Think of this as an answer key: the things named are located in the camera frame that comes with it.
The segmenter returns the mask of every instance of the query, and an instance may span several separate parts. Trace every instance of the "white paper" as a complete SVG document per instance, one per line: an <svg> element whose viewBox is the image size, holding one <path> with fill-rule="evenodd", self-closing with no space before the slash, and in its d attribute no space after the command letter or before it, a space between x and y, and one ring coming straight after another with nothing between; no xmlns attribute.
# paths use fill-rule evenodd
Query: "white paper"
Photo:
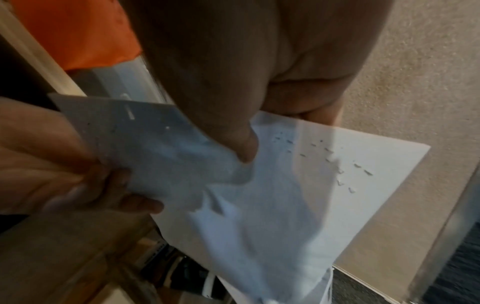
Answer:
<svg viewBox="0 0 480 304"><path fill-rule="evenodd" d="M259 113L239 163L167 105L51 96L131 191L161 200L171 245L252 299L299 302L426 154L427 145Z"/></svg>

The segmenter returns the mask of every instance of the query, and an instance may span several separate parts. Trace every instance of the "wooden surface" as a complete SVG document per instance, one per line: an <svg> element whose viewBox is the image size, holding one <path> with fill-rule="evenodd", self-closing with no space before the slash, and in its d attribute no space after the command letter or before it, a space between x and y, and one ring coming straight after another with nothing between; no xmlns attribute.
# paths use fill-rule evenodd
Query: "wooden surface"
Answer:
<svg viewBox="0 0 480 304"><path fill-rule="evenodd" d="M2 303L58 302L89 264L126 249L150 220L114 212L29 217L0 235Z"/></svg>
<svg viewBox="0 0 480 304"><path fill-rule="evenodd" d="M53 92L85 95L16 17L9 12L3 2L0 2L0 36L52 87Z"/></svg>
<svg viewBox="0 0 480 304"><path fill-rule="evenodd" d="M343 126L431 145L336 261L397 301L480 158L480 2L397 1L346 93Z"/></svg>

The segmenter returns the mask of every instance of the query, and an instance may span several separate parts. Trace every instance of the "orange object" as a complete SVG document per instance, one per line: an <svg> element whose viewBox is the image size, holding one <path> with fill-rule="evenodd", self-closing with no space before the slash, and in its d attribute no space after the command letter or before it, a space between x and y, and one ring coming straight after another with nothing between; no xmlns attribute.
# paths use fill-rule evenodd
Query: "orange object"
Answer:
<svg viewBox="0 0 480 304"><path fill-rule="evenodd" d="M18 19L66 71L112 66L142 52L117 0L10 0Z"/></svg>

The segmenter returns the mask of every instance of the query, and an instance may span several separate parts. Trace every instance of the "human hand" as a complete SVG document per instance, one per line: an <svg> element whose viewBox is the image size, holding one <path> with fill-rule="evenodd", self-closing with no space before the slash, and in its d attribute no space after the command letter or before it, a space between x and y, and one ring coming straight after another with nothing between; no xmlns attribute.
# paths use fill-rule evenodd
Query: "human hand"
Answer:
<svg viewBox="0 0 480 304"><path fill-rule="evenodd" d="M129 177L99 164L61 113L0 98L0 213L161 212Z"/></svg>
<svg viewBox="0 0 480 304"><path fill-rule="evenodd" d="M252 161L260 109L340 123L393 0L121 0L154 75L208 136Z"/></svg>

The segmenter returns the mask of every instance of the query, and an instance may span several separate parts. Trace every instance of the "orange fabric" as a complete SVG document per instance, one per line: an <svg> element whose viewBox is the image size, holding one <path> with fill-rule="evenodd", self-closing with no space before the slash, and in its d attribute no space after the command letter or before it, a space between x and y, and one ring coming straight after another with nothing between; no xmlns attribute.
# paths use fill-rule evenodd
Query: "orange fabric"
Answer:
<svg viewBox="0 0 480 304"><path fill-rule="evenodd" d="M140 45L117 0L10 0L18 19L64 70L132 60Z"/></svg>

